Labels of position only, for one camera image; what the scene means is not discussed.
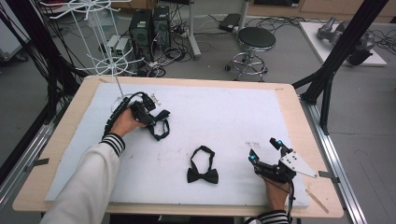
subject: stool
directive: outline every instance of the stool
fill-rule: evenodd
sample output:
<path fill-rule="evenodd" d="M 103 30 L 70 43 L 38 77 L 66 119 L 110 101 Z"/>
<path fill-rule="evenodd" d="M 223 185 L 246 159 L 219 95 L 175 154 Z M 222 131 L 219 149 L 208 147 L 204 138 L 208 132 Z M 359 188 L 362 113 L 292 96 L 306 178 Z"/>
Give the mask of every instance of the stool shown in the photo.
<path fill-rule="evenodd" d="M 238 32 L 238 42 L 246 52 L 233 56 L 233 59 L 225 66 L 225 70 L 230 71 L 233 67 L 239 71 L 235 81 L 239 81 L 242 75 L 259 75 L 260 82 L 263 82 L 262 74 L 266 74 L 268 68 L 256 52 L 273 49 L 276 42 L 275 36 L 259 27 L 246 27 Z"/>

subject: wooden table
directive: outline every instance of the wooden table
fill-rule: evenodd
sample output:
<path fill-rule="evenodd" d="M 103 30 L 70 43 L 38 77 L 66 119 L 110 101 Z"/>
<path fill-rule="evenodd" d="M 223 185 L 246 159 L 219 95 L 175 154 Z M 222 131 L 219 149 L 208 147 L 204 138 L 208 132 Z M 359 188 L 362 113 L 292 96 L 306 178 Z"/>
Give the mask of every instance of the wooden table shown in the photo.
<path fill-rule="evenodd" d="M 145 77 L 119 77 L 119 80 L 120 83 L 132 84 L 274 90 L 293 147 L 298 148 L 299 154 L 315 171 L 327 171 L 300 101 L 294 88 L 289 84 Z M 49 158 L 49 164 L 37 166 L 30 173 L 13 204 L 16 211 L 45 212 L 50 208 L 51 202 L 46 202 L 44 199 L 55 177 L 62 155 L 90 105 L 98 85 L 103 82 L 111 82 L 111 77 L 93 77 L 83 81 L 40 156 L 40 159 Z M 303 179 L 310 206 L 293 208 L 294 217 L 341 217 L 344 214 L 330 179 L 322 177 L 314 179 L 305 175 Z M 265 211 L 265 207 L 111 203 L 106 211 L 118 214 L 251 217 Z"/>

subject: person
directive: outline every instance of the person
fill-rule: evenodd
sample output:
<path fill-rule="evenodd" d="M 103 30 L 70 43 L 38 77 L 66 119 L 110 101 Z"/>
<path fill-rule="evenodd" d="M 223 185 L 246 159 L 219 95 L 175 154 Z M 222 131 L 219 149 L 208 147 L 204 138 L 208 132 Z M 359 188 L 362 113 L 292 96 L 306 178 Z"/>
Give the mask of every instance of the person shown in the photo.
<path fill-rule="evenodd" d="M 40 224 L 102 222 L 111 191 L 120 166 L 120 154 L 125 149 L 122 137 L 144 124 L 136 121 L 130 109 L 126 109 L 114 122 L 102 141 L 89 147 L 78 163 L 78 168 L 61 190 Z M 288 223 L 285 201 L 287 185 L 266 183 L 270 212 L 257 217 L 261 223 Z"/>

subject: black metal pole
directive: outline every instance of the black metal pole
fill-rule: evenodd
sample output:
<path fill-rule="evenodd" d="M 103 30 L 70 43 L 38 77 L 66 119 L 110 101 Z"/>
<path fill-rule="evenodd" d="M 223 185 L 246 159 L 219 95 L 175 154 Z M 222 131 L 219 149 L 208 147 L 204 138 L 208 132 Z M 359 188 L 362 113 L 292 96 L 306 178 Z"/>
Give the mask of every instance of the black metal pole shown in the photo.
<path fill-rule="evenodd" d="M 327 123 L 332 92 L 332 80 L 337 70 L 354 50 L 358 41 L 387 2 L 388 0 L 365 0 L 319 70 L 311 76 L 292 84 L 293 87 L 297 89 L 311 82 L 308 90 L 301 95 L 301 99 L 307 101 L 309 104 L 315 104 L 320 94 L 324 91 L 322 108 L 320 111 L 320 127 L 326 134 L 329 134 Z"/>

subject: person's left hand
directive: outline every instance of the person's left hand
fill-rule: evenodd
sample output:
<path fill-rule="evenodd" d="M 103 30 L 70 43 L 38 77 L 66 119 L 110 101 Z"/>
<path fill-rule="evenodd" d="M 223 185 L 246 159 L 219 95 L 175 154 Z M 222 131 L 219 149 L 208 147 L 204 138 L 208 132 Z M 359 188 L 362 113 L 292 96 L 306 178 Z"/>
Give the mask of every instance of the person's left hand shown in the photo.
<path fill-rule="evenodd" d="M 134 119 L 134 115 L 130 108 L 127 108 L 116 119 L 110 132 L 123 137 L 125 134 L 133 131 L 136 127 L 146 127 L 145 124 Z"/>

